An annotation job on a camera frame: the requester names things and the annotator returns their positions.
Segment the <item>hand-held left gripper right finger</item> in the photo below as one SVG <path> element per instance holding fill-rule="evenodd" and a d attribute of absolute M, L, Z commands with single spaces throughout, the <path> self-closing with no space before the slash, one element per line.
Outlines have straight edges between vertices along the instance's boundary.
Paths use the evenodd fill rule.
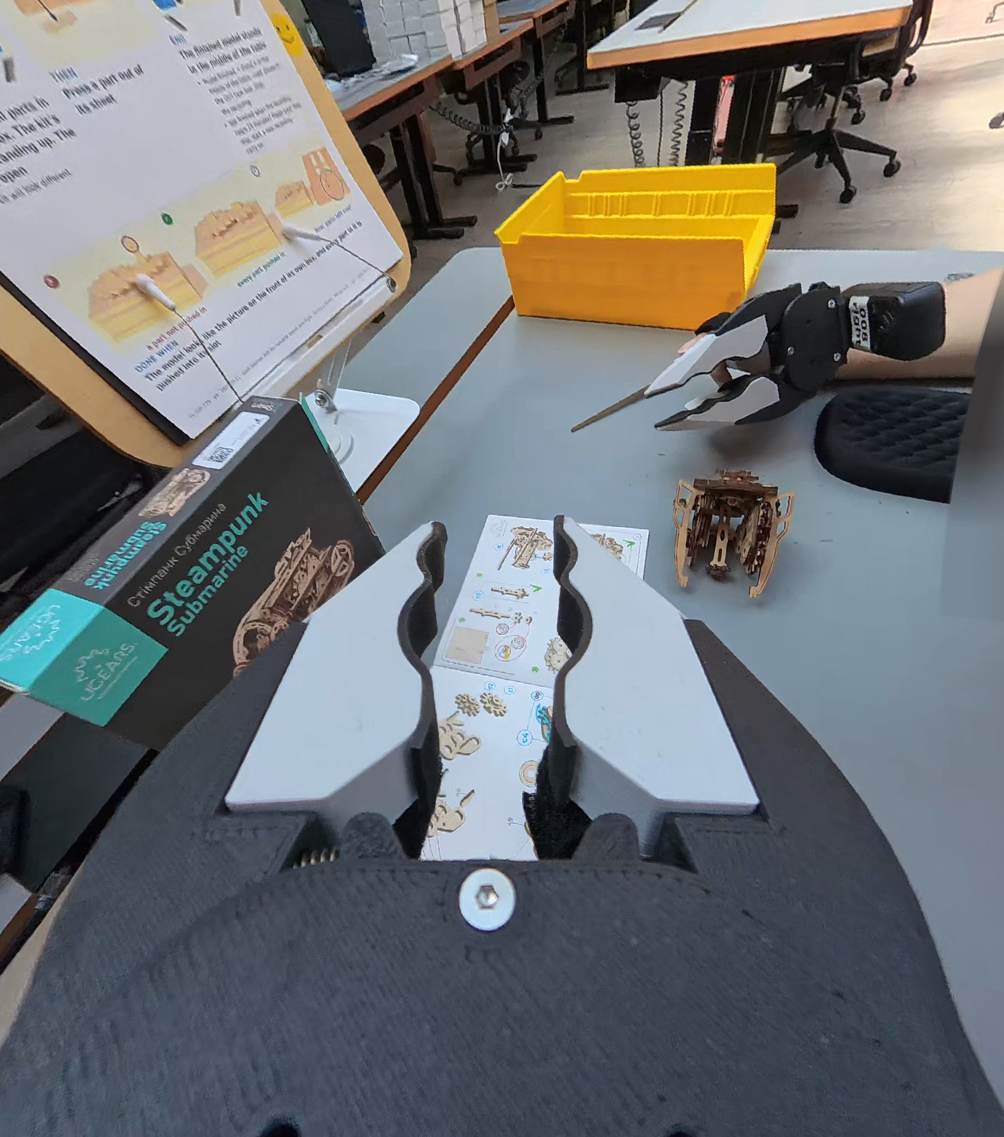
<path fill-rule="evenodd" d="M 573 518 L 554 518 L 558 633 L 551 795 L 588 818 L 760 807 L 684 619 Z"/>

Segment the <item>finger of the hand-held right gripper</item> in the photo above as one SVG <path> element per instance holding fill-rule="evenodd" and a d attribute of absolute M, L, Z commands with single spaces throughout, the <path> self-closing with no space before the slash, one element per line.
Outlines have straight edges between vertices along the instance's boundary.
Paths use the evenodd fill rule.
<path fill-rule="evenodd" d="M 736 362 L 748 373 L 764 374 L 771 362 L 770 338 L 775 334 L 787 307 L 802 293 L 802 287 L 786 287 L 742 301 L 661 372 L 659 377 L 644 389 L 644 397 L 648 399 L 684 387 L 692 377 L 710 375 L 727 362 Z"/>
<path fill-rule="evenodd" d="M 793 385 L 777 373 L 742 374 L 722 387 L 710 373 L 703 373 L 690 377 L 688 385 L 692 399 L 683 409 L 656 422 L 655 431 L 675 433 L 780 420 L 816 395 Z"/>

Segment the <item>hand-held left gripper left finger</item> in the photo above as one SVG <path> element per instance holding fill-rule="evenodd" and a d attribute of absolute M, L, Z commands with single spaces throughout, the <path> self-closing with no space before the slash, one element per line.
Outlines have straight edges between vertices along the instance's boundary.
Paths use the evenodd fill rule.
<path fill-rule="evenodd" d="M 230 812 L 433 813 L 442 771 L 423 656 L 447 541 L 442 523 L 420 525 L 307 619 Z"/>

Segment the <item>thin wooden stick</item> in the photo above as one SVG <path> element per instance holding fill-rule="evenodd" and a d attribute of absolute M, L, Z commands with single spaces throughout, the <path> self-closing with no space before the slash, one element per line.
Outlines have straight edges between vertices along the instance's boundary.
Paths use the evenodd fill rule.
<path fill-rule="evenodd" d="M 608 420 L 609 416 L 617 414 L 619 412 L 627 409 L 628 407 L 632 407 L 638 402 L 642 402 L 648 395 L 649 395 L 649 387 L 645 385 L 644 388 L 638 389 L 634 392 L 629 393 L 628 396 L 624 396 L 616 402 L 608 405 L 608 407 L 604 407 L 601 408 L 601 410 L 594 413 L 586 420 L 578 422 L 573 428 L 570 429 L 570 433 L 580 432 L 581 430 L 584 430 L 586 428 L 589 428 L 597 422 L 601 422 L 601 420 Z"/>

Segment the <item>wooden gear submarine model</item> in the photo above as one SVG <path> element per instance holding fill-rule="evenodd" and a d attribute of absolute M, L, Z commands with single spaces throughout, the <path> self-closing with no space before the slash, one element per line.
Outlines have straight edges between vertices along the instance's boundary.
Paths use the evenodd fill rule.
<path fill-rule="evenodd" d="M 735 566 L 742 568 L 750 576 L 750 598 L 758 598 L 773 574 L 779 545 L 791 530 L 794 500 L 793 492 L 781 492 L 745 470 L 678 481 L 672 520 L 680 588 L 690 586 L 696 561 L 706 555 L 704 570 L 711 579 L 722 581 Z"/>

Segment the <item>grey desk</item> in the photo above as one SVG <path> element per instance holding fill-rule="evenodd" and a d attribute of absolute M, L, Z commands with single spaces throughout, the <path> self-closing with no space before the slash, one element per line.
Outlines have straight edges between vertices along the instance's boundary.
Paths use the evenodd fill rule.
<path fill-rule="evenodd" d="M 440 619 L 489 512 L 640 521 L 646 581 L 703 619 L 847 775 L 895 850 L 952 995 L 1004 1106 L 1004 599 L 979 600 L 984 557 L 947 550 L 949 509 L 830 476 L 816 402 L 758 429 L 657 433 L 670 395 L 582 433 L 579 416 L 655 377 L 677 333 L 509 316 L 371 497 L 385 541 L 449 529 Z M 681 591 L 671 488 L 749 466 L 796 492 L 767 594 Z"/>

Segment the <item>person's right hand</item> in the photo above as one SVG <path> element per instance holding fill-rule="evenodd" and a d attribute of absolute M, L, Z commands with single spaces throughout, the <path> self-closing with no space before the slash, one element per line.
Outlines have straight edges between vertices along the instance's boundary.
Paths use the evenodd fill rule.
<path fill-rule="evenodd" d="M 735 350 L 733 337 L 720 337 L 715 333 L 699 333 L 680 348 L 680 362 L 684 365 L 683 383 L 700 382 L 708 377 L 716 389 L 722 389 L 735 381 L 741 370 L 733 372 L 729 362 L 732 357 L 728 350 Z"/>

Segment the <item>yellow plastic bin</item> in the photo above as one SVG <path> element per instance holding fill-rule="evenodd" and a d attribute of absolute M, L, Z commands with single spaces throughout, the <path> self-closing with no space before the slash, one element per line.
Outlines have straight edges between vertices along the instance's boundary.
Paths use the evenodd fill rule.
<path fill-rule="evenodd" d="M 749 294 L 773 163 L 558 173 L 496 230 L 520 316 L 692 331 Z"/>

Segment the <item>black wrist rest pad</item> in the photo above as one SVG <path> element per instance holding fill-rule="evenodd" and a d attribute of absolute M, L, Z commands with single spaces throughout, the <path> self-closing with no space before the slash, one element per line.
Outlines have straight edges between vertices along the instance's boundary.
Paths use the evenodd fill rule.
<path fill-rule="evenodd" d="M 908 385 L 852 389 L 818 416 L 825 472 L 858 488 L 948 504 L 971 397 Z"/>

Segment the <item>black puzzle kit box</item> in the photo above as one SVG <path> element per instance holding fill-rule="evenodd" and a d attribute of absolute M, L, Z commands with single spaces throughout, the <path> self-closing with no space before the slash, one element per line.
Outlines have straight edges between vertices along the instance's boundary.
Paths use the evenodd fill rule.
<path fill-rule="evenodd" d="M 0 687 L 161 749 L 382 556 L 300 402 L 254 398 L 0 633 Z"/>

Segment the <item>black office chair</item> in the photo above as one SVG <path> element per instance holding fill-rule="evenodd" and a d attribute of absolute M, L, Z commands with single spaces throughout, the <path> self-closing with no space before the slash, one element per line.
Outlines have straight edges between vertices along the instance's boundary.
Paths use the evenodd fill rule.
<path fill-rule="evenodd" d="M 890 146 L 879 143 L 869 136 L 860 136 L 844 128 L 843 108 L 851 111 L 851 124 L 858 125 L 864 121 L 864 103 L 861 88 L 869 82 L 880 82 L 883 91 L 881 101 L 891 99 L 895 81 L 905 73 L 903 83 L 906 86 L 915 83 L 916 69 L 910 63 L 927 36 L 927 28 L 932 19 L 934 1 L 910 2 L 908 18 L 898 30 L 886 36 L 869 36 L 853 47 L 849 56 L 837 64 L 823 64 L 811 69 L 811 78 L 820 78 L 822 83 L 822 100 L 832 100 L 831 109 L 813 138 L 812 153 L 815 156 L 816 168 L 829 165 L 843 182 L 838 201 L 843 206 L 853 204 L 858 193 L 855 186 L 847 156 L 864 153 L 883 158 L 881 176 L 895 179 L 901 173 L 902 163 L 897 151 Z"/>

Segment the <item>white metal stand base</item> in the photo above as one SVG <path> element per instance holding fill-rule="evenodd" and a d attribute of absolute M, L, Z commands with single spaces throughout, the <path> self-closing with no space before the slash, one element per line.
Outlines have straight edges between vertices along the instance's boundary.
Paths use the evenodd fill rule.
<path fill-rule="evenodd" d="M 351 343 L 345 341 L 317 370 L 317 382 L 300 405 L 321 445 L 342 471 L 352 492 L 367 481 L 408 429 L 420 405 L 397 396 L 342 388 Z"/>

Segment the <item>white top background table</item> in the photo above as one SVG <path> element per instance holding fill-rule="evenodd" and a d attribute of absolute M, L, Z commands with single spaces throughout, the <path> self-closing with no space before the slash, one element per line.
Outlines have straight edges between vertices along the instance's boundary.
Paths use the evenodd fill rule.
<path fill-rule="evenodd" d="M 587 50 L 614 74 L 619 102 L 652 99 L 663 81 L 691 83 L 683 165 L 707 165 L 723 132 L 722 163 L 758 161 L 785 70 L 829 63 L 885 38 L 912 2 L 659 1 Z"/>

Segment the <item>dark background table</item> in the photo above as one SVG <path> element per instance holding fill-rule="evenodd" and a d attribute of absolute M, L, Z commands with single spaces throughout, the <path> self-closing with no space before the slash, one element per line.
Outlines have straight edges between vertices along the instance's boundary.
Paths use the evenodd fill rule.
<path fill-rule="evenodd" d="M 403 192 L 407 207 L 403 227 L 410 248 L 420 241 L 458 240 L 478 224 L 474 215 L 443 214 L 428 115 L 449 121 L 474 107 L 476 116 L 465 128 L 472 149 L 486 150 L 508 132 L 503 126 L 500 78 L 523 58 L 523 39 L 533 28 L 530 18 L 512 20 L 499 36 L 465 57 L 420 58 L 396 74 L 373 69 L 345 82 L 335 93 L 337 106 L 362 148 L 381 141 L 391 147 L 392 165 L 377 173 L 377 182 Z"/>

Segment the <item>stack of white boxes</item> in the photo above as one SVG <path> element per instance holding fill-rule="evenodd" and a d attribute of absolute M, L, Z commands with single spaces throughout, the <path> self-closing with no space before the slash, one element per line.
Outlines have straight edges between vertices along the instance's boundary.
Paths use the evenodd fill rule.
<path fill-rule="evenodd" d="M 364 1 L 362 11 L 379 63 L 404 53 L 460 58 L 500 33 L 493 1 Z"/>

